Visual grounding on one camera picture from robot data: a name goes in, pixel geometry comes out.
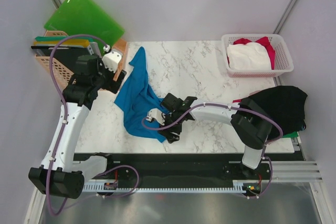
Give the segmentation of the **blue t-shirt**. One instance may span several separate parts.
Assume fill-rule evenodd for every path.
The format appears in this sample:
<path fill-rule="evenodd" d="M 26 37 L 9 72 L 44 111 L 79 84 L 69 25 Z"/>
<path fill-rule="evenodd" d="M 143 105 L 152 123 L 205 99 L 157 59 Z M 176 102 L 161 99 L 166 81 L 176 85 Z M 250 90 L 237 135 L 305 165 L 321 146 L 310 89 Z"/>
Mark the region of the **blue t-shirt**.
<path fill-rule="evenodd" d="M 165 141 L 164 136 L 142 125 L 142 119 L 151 109 L 159 109 L 168 113 L 168 110 L 161 106 L 163 99 L 158 98 L 149 85 L 146 53 L 143 47 L 139 48 L 129 65 L 133 67 L 133 70 L 114 101 L 123 111 L 123 125 L 130 135 L 155 138 L 162 143 Z"/>

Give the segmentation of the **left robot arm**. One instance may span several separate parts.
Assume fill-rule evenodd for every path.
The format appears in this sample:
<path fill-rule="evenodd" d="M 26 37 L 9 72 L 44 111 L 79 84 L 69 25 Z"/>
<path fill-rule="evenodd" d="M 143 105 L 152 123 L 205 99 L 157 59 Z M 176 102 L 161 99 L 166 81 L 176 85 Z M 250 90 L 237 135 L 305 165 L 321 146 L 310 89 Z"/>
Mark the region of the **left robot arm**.
<path fill-rule="evenodd" d="M 103 57 L 78 57 L 74 72 L 62 92 L 58 125 L 47 154 L 38 168 L 31 168 L 29 180 L 42 194 L 77 199 L 85 182 L 97 174 L 111 178 L 115 165 L 103 156 L 93 156 L 73 163 L 82 126 L 100 89 L 116 93 L 120 84 L 114 81 L 122 55 L 111 51 Z"/>

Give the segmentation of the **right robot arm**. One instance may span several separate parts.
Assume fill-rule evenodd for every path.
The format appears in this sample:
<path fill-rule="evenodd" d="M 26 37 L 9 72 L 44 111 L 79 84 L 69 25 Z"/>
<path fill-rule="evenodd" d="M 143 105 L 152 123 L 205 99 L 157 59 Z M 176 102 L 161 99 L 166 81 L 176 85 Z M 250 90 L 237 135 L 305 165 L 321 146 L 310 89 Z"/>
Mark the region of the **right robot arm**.
<path fill-rule="evenodd" d="M 259 173 L 259 163 L 272 129 L 272 120 L 254 101 L 244 98 L 240 102 L 220 104 L 196 97 L 182 100 L 168 93 L 161 106 L 167 109 L 167 112 L 151 109 L 148 116 L 152 117 L 151 121 L 159 123 L 161 128 L 159 133 L 166 137 L 169 143 L 180 139 L 184 121 L 205 120 L 224 123 L 234 128 L 245 145 L 240 166 L 241 174 L 251 179 Z"/>

